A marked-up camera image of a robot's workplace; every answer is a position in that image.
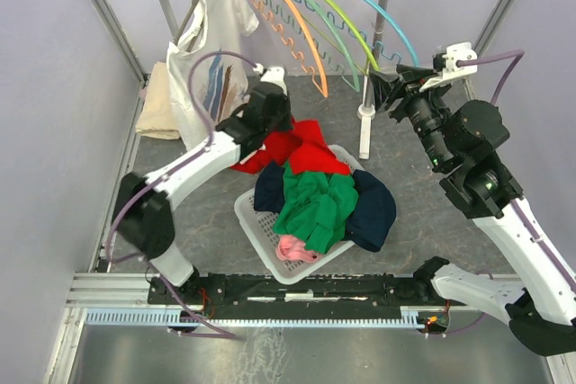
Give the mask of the navy blue t shirt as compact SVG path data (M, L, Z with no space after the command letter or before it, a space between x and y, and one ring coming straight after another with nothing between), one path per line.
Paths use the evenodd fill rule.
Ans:
M271 163L256 181L254 209L280 213L284 205L284 167ZM342 240L350 240L369 252L378 252L396 219L396 203L388 188L372 174L356 169L352 173L359 193L355 210L346 220Z

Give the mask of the orange hanger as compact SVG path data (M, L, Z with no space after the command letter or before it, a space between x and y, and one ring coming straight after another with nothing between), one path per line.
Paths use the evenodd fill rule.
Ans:
M327 98L329 96L328 79L323 61L320 58L320 54L311 35L311 30L293 0L281 1L283 6L287 6L290 11L290 16L292 17L290 24L297 24L301 30L301 35L304 37L312 55L313 62L311 64L307 63L305 54L296 49L294 39L285 35L287 22L281 18L280 13L276 12L272 6L267 5L266 0L248 0L260 17L268 23L268 26L280 38L283 45L290 50L292 58L299 62L301 71L310 76L314 87L324 98Z

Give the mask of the pink t shirt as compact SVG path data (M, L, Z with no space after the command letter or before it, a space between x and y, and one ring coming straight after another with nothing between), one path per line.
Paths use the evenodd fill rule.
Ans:
M280 235L275 249L276 256L284 262L316 263L322 254L306 249L306 244L292 235Z

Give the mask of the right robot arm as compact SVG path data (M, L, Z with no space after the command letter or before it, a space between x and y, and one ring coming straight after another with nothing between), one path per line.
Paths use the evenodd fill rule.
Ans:
M398 65L372 71L379 108L409 120L446 198L500 250L519 280L505 283L433 257L414 273L422 303L454 300L498 319L527 349L549 357L575 350L575 272L532 212L497 149L509 138L499 109L471 100L451 111L450 89L433 69Z

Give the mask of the yellow green hanger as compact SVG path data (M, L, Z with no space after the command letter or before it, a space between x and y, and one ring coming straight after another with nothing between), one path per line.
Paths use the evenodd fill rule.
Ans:
M306 9L315 13L321 18L328 29L332 32L334 40L326 36L318 30L313 22L309 20L303 13L303 19L306 23L313 28L324 40L333 45L335 50L340 53L347 61L350 67L350 73L357 79L358 74L364 77L368 76L370 67L378 68L377 60L374 57L371 47L366 42L366 35L359 31L356 25L352 22L350 17L345 11L336 3L335 0L293 0L296 4L301 4ZM338 31L347 30L348 33L358 41L366 55L366 65L364 67L358 66L351 57L348 48L344 41L341 40Z

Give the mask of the grey hanger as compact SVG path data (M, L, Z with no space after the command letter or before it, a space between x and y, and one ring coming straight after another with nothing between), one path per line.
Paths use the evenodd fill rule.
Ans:
M176 33L176 36L174 37L174 43L177 44L181 37L184 35L185 30L187 28L187 25L189 24L189 22L193 19L194 16L194 11L197 7L197 5L199 4L200 0L190 0L190 5L189 8L184 16L184 19L182 20L179 29Z

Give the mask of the green t shirt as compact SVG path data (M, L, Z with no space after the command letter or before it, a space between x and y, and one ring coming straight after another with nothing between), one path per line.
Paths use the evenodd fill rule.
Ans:
M284 205L274 224L277 235L297 237L306 249L323 255L344 238L359 193L350 166L338 167L338 173L297 174L290 163L284 164Z

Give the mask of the red t shirt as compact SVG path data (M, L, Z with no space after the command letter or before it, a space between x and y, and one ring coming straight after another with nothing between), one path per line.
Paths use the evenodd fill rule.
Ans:
M265 139L264 147L231 168L242 173L258 174L271 163L279 166L289 163L294 174L350 174L348 165L340 162L326 144L316 120L292 120L291 130L273 132Z

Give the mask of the white t shirt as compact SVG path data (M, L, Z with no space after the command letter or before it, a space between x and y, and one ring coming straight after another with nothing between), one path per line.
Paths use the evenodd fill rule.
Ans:
M193 97L216 124L243 103L248 89L241 59L221 54L205 60L200 57L213 51L239 53L240 39L251 35L258 24L247 0L200 0L180 41L169 44L169 97L186 149L193 149L208 136Z

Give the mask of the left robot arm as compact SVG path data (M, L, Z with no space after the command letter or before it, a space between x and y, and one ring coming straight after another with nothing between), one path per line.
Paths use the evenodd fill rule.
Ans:
M200 145L155 172L121 180L112 231L143 254L168 281L168 293L188 303L199 292L194 266L175 243L173 211L217 173L257 152L275 131L292 128L288 93L264 83Z

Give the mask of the mint green hanger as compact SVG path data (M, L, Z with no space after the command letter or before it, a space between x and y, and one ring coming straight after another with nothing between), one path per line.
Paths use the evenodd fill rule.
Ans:
M327 71L340 75L354 91L361 90L361 77L366 74L350 54L341 38L342 30L336 26L339 17L356 37L361 34L334 0L249 0L278 33L304 73L311 75L312 83L323 96L329 95ZM308 65L304 53L295 47L295 40L285 34L291 29L304 38L314 63Z

